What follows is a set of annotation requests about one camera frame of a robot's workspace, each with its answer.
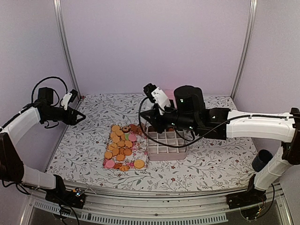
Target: pink cookie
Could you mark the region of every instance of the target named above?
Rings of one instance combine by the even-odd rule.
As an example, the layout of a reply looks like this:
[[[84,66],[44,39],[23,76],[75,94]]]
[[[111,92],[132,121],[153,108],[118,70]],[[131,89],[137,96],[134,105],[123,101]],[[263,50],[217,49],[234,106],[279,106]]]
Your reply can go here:
[[[114,165],[115,165],[115,163],[114,163],[113,160],[108,160],[108,161],[106,162],[106,164],[105,164],[105,167],[106,167],[107,169],[111,169],[111,168],[114,167]]]
[[[135,135],[129,135],[129,136],[128,136],[128,139],[129,139],[131,142],[136,142],[136,136],[135,136]]]

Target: cookie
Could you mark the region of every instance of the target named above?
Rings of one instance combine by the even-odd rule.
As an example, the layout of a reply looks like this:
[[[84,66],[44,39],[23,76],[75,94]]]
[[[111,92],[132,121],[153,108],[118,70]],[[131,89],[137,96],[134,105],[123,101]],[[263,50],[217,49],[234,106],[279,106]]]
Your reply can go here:
[[[127,141],[129,140],[129,135],[130,134],[125,134],[125,140],[127,140]]]
[[[117,164],[114,165],[113,168],[117,170],[117,169],[120,169],[121,166],[122,166],[122,163],[117,163]]]
[[[120,141],[120,137],[115,136],[115,137],[112,138],[112,141],[115,142],[115,143],[118,143]]]
[[[118,125],[113,125],[112,126],[112,131],[116,132],[117,130],[120,130],[121,128]]]
[[[132,142],[131,141],[127,141],[127,140],[125,141],[125,145],[128,148],[131,148],[133,146]]]
[[[107,159],[111,159],[113,157],[113,154],[110,151],[106,151],[104,153],[104,157],[107,158]]]
[[[128,133],[130,131],[130,126],[124,126],[124,127],[122,127],[122,131],[124,133]]]
[[[118,161],[123,161],[123,160],[125,159],[125,157],[126,157],[126,156],[123,155],[123,154],[118,154],[116,159],[117,159]]]
[[[111,132],[111,135],[110,135],[111,139],[113,139],[113,138],[116,137],[116,136],[117,136],[117,135],[116,135],[115,132]]]
[[[108,160],[106,163],[105,163],[105,168],[107,169],[111,169],[113,168],[115,165],[115,162],[113,160]]]
[[[123,133],[123,131],[121,131],[121,130],[116,130],[116,135],[117,136],[121,136],[121,135],[123,135],[124,133]]]
[[[125,149],[124,150],[124,155],[125,156],[131,156],[131,154],[132,154],[132,150],[131,149]]]
[[[131,129],[133,132],[137,132],[137,125],[130,124],[130,129]]]
[[[120,167],[120,170],[125,172],[125,171],[128,171],[130,169],[130,167],[128,165],[123,165]]]
[[[137,159],[137,160],[134,162],[134,165],[135,165],[135,168],[136,168],[136,169],[142,169],[142,168],[145,166],[145,162],[142,161],[141,159]]]
[[[112,150],[112,155],[113,155],[113,156],[118,155],[118,153],[119,153],[119,149],[118,149],[118,148],[114,148],[114,149]]]
[[[125,150],[125,148],[119,148],[119,153],[124,154],[124,150]]]
[[[108,150],[109,151],[112,151],[114,148],[117,148],[118,146],[117,146],[117,144],[116,143],[112,143],[112,144],[110,144],[109,146],[108,146]]]
[[[119,147],[124,147],[125,146],[125,141],[119,141],[118,146]]]
[[[135,135],[129,135],[129,136],[128,136],[128,139],[129,139],[131,142],[136,142],[136,136],[135,136]]]

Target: table surface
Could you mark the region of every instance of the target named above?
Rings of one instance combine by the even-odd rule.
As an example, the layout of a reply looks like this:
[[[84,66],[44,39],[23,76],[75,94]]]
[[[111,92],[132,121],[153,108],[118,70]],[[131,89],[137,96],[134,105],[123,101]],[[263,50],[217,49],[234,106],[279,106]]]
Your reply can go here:
[[[102,167],[110,126],[138,123],[142,94],[87,95],[79,106],[86,119],[69,126],[47,173],[87,185],[130,190],[189,192],[244,188],[254,173],[257,150],[251,138],[202,139],[179,161],[149,162],[144,171]],[[236,109],[230,97],[204,97],[206,108]]]

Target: metal frame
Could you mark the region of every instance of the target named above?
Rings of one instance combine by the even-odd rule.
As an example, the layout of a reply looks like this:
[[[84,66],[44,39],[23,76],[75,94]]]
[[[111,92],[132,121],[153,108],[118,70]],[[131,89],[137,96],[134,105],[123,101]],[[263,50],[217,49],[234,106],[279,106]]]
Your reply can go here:
[[[241,81],[242,74],[243,74],[244,67],[245,67],[245,62],[246,62],[247,53],[248,53],[250,40],[251,40],[253,27],[254,27],[254,22],[255,22],[256,6],[257,6],[257,0],[251,0],[245,42],[244,42],[244,46],[243,46],[242,55],[240,58],[238,72],[235,77],[234,85],[233,85],[232,92],[230,95],[230,97],[233,99],[233,101],[235,100],[235,98],[237,96],[240,81]]]
[[[57,21],[59,34],[60,34],[62,49],[64,50],[64,55],[65,55],[67,67],[69,70],[71,82],[72,82],[73,88],[76,91],[78,91],[78,94],[79,94],[78,100],[80,100],[81,92],[79,90],[79,85],[78,85],[78,82],[77,82],[77,79],[75,76],[75,71],[74,71],[74,67],[72,64],[71,55],[70,55],[70,51],[69,51],[69,47],[68,47],[65,25],[64,25],[64,21],[63,21],[63,17],[62,17],[60,0],[53,0],[53,2],[54,2],[54,11],[55,11],[55,15],[56,15],[56,21]]]
[[[279,209],[278,216],[284,225],[292,225],[291,215],[279,183],[275,184],[275,190],[275,204]],[[128,225],[142,224],[140,221],[144,221],[145,225],[161,224],[160,222],[165,225],[179,225],[182,220],[186,221],[185,224],[189,224],[187,223],[188,221],[191,221],[192,224],[197,219],[212,219],[229,212],[252,208],[257,205],[230,210],[225,197],[229,192],[215,193],[213,195],[211,193],[206,195],[201,195],[200,193],[194,193],[193,195],[185,195],[183,193],[169,195],[167,193],[148,192],[141,195],[141,192],[129,194],[120,191],[119,194],[116,194],[108,191],[97,191],[97,193],[94,193],[86,190],[85,193],[87,198],[84,208],[82,210],[75,209],[75,211],[80,220],[96,224],[125,224],[120,222],[120,220],[127,221]],[[273,197],[273,189],[271,187],[267,190],[266,195],[267,202],[270,202]],[[28,225],[34,207],[54,214],[58,213],[58,205],[47,202],[44,197],[45,193],[43,191],[32,191],[20,225]],[[105,218],[108,219],[107,223],[103,223]],[[111,221],[118,219],[119,222],[112,223],[111,221],[109,222],[109,219]]]
[[[54,11],[55,11],[56,21],[57,21],[57,25],[58,25],[58,29],[59,29],[60,38],[61,38],[62,48],[64,50],[67,67],[68,67],[69,74],[71,77],[71,82],[72,82],[74,89],[77,90],[79,93],[79,96],[81,96],[81,93],[79,90],[79,85],[78,85],[78,82],[77,82],[77,79],[75,76],[74,67],[73,67],[72,60],[71,60],[69,47],[68,47],[65,25],[64,25],[63,17],[62,17],[60,0],[53,0],[53,2],[54,2]],[[247,23],[247,31],[246,31],[245,41],[244,41],[244,45],[243,45],[243,51],[241,54],[238,71],[237,71],[237,74],[236,74],[236,77],[234,80],[234,84],[232,87],[231,95],[230,95],[230,97],[233,100],[235,100],[235,98],[237,96],[240,81],[241,81],[242,74],[243,74],[244,67],[245,67],[247,53],[248,53],[248,49],[249,49],[249,45],[250,45],[250,39],[252,36],[252,31],[253,31],[253,27],[254,27],[254,23],[255,23],[256,6],[257,6],[257,0],[251,0],[249,16],[248,16],[248,23]]]

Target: wire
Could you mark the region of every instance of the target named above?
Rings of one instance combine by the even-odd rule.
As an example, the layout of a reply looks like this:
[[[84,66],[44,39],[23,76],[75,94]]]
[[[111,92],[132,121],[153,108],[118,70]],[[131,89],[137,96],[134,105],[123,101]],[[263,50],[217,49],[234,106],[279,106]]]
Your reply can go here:
[[[187,146],[190,146],[194,143],[196,143],[197,141],[199,141],[200,139],[204,138],[206,135],[208,135],[210,132],[216,130],[217,128],[219,128],[220,126],[232,121],[232,120],[236,120],[236,119],[241,119],[241,118],[247,118],[247,117],[266,117],[266,118],[276,118],[276,119],[287,119],[286,116],[271,116],[271,115],[260,115],[260,114],[254,114],[254,115],[241,115],[241,116],[236,116],[236,117],[232,117],[222,123],[220,123],[219,125],[215,126],[214,128],[210,129],[208,132],[206,132],[205,134],[203,134],[202,136],[198,137],[197,139],[191,141],[190,143],[187,143],[187,144],[184,144],[184,145],[179,145],[179,146],[173,146],[173,145],[170,145],[170,144],[165,144],[165,143],[162,143],[162,142],[159,142],[153,138],[151,138],[149,135],[146,134],[146,132],[144,131],[143,127],[142,127],[142,122],[141,122],[141,110],[142,110],[142,105],[143,103],[147,100],[148,97],[145,97],[142,101],[141,101],[141,104],[140,104],[140,107],[139,107],[139,111],[138,111],[138,119],[139,119],[139,125],[140,125],[140,128],[141,128],[141,131],[142,133],[150,140],[154,141],[155,143],[158,143],[158,144],[161,144],[163,146],[166,146],[166,147],[170,147],[170,148],[185,148]],[[300,117],[297,117],[297,116],[290,116],[289,119],[300,119]]]
[[[272,188],[273,188],[273,198],[272,198],[271,204],[270,204],[270,206],[268,207],[268,209],[265,211],[265,213],[262,214],[262,215],[259,215],[259,216],[257,217],[257,219],[259,219],[259,218],[263,217],[264,215],[266,215],[267,212],[269,212],[269,210],[271,209],[271,207],[272,207],[272,205],[273,205],[273,203],[274,203],[274,200],[275,200],[275,188],[274,188],[274,185],[273,185],[273,184],[271,184],[271,185],[272,185]]]
[[[73,213],[74,213],[74,215],[75,215],[75,217],[76,217],[77,225],[80,225],[78,216],[77,216],[75,210],[72,208],[72,206],[70,206],[70,205],[69,205],[68,203],[66,203],[64,200],[62,200],[61,198],[59,198],[57,195],[54,195],[54,196],[55,196],[58,200],[60,200],[64,205],[68,206],[68,207],[73,211]]]
[[[20,184],[15,184],[15,187],[17,188],[17,190],[19,192],[21,192],[24,195],[30,195],[30,193],[28,191],[25,190],[25,188],[23,186],[21,186]]]
[[[39,85],[40,83],[44,82],[45,80],[49,80],[49,79],[58,79],[58,80],[60,80],[60,81],[64,84],[64,86],[65,86],[65,88],[66,88],[66,93],[68,92],[67,85],[66,85],[66,83],[64,82],[63,79],[61,79],[60,77],[57,77],[57,76],[49,76],[49,77],[46,77],[46,78],[44,78],[43,80],[39,81],[39,82],[34,86],[34,88],[33,88],[33,90],[32,90],[32,93],[31,93],[31,103],[33,103],[33,95],[34,95],[34,91],[36,90],[36,88],[38,87],[38,85]]]
[[[56,90],[54,90],[53,88],[51,88],[51,89],[55,92],[55,94],[56,94],[56,96],[57,96],[57,103],[56,103],[55,105],[53,105],[53,107],[55,107],[55,106],[57,106],[57,104],[60,102],[60,97],[59,97],[59,95],[57,94]]]
[[[13,184],[16,184],[16,182],[11,182],[11,183],[5,185],[4,180],[2,179],[2,185],[3,185],[3,187],[5,187],[5,188],[7,188],[7,187],[9,187],[9,186],[11,186],[11,185],[13,185]]]
[[[187,141],[187,142],[192,142],[193,140],[195,140],[195,135],[194,132],[191,131],[191,135],[192,135],[192,140],[186,139],[184,136],[181,136],[181,134],[179,134],[179,132],[176,130],[176,128],[174,128],[175,133],[183,140]]]

